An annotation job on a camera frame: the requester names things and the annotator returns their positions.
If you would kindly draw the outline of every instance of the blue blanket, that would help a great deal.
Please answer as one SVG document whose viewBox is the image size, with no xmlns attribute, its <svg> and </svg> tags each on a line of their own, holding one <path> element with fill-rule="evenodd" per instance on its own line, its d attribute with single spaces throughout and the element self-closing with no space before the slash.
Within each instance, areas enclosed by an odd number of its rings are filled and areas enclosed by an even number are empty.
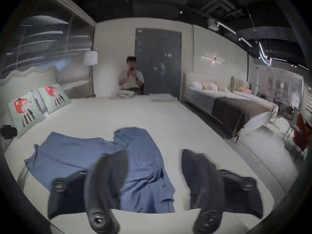
<svg viewBox="0 0 312 234">
<path fill-rule="evenodd" d="M 144 129 L 123 128 L 114 141 L 73 138 L 52 132 L 25 160 L 30 173 L 52 190 L 52 181 L 90 168 L 101 155 L 121 149 L 128 153 L 129 171 L 120 190 L 120 209 L 140 213 L 171 213 L 174 187 L 164 169 L 161 153 Z"/>
</svg>

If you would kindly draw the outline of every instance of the man's hand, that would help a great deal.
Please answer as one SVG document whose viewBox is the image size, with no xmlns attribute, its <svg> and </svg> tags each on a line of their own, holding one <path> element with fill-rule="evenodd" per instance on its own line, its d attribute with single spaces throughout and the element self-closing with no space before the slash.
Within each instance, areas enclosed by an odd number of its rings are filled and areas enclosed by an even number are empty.
<svg viewBox="0 0 312 234">
<path fill-rule="evenodd" d="M 133 76 L 135 79 L 138 78 L 134 70 L 131 70 L 130 75 Z"/>
</svg>

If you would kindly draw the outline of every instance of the dark ceiling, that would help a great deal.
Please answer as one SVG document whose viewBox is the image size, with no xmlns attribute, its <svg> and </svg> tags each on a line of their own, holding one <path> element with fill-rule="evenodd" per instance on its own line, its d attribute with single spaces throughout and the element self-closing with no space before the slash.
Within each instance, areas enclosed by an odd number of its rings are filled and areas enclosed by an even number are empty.
<svg viewBox="0 0 312 234">
<path fill-rule="evenodd" d="M 218 34 L 259 57 L 257 39 L 269 57 L 306 66 L 300 45 L 274 0 L 72 0 L 96 22 L 126 17 L 177 20 L 208 28 L 218 20 L 237 34 L 220 27 Z M 249 47 L 240 37 L 248 40 Z"/>
</svg>

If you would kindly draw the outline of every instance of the white lampshade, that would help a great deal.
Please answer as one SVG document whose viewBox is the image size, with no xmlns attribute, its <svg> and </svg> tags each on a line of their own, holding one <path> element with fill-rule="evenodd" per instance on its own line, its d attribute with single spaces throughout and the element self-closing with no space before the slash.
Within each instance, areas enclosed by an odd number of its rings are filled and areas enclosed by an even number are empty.
<svg viewBox="0 0 312 234">
<path fill-rule="evenodd" d="M 83 57 L 83 64 L 87 66 L 93 66 L 97 64 L 97 52 L 96 51 L 86 51 Z"/>
</svg>

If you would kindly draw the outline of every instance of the pillow with bird print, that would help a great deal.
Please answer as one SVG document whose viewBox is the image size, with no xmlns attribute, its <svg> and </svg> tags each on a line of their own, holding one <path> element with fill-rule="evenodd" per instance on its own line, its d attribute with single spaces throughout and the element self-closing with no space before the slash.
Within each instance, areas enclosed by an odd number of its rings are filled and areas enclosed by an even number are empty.
<svg viewBox="0 0 312 234">
<path fill-rule="evenodd" d="M 14 101 L 8 103 L 14 127 L 20 138 L 31 127 L 44 120 L 45 117 L 39 110 L 33 92 L 28 92 Z"/>
<path fill-rule="evenodd" d="M 60 84 L 38 88 L 38 92 L 41 95 L 49 114 L 71 102 L 62 90 Z"/>
</svg>

